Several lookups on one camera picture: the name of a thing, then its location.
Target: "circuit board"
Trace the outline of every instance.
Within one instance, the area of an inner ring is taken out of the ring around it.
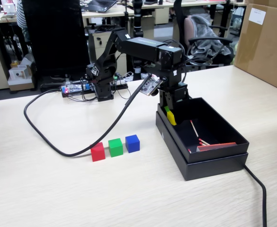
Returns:
[[[163,83],[163,80],[161,80],[161,79],[154,80],[153,78],[149,78],[147,80],[147,82],[144,84],[144,86],[142,87],[142,89],[140,90],[140,92],[147,95],[147,96],[149,96],[162,83]]]

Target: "blue cube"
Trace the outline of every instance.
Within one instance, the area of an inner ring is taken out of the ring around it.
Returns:
[[[139,151],[140,142],[136,135],[126,136],[125,138],[125,147],[127,148],[129,153]]]

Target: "striped shirt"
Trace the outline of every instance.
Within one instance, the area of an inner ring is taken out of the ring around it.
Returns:
[[[18,0],[17,2],[17,25],[21,28],[27,27],[23,3],[21,2],[21,0]]]

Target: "red cube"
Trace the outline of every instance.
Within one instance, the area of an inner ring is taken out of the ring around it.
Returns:
[[[102,145],[102,142],[96,144],[93,148],[91,148],[91,156],[93,162],[106,159],[105,149],[104,145]]]

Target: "robotic arm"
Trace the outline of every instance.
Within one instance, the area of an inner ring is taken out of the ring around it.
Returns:
[[[131,39],[124,28],[112,31],[103,54],[94,65],[87,68],[86,79],[95,85],[98,96],[113,98],[110,82],[114,80],[117,69],[117,51],[155,63],[155,67],[145,69],[164,80],[158,87],[162,107],[168,106],[170,110],[180,108],[180,100],[188,98],[187,85],[181,83],[184,66],[182,49],[141,37]]]

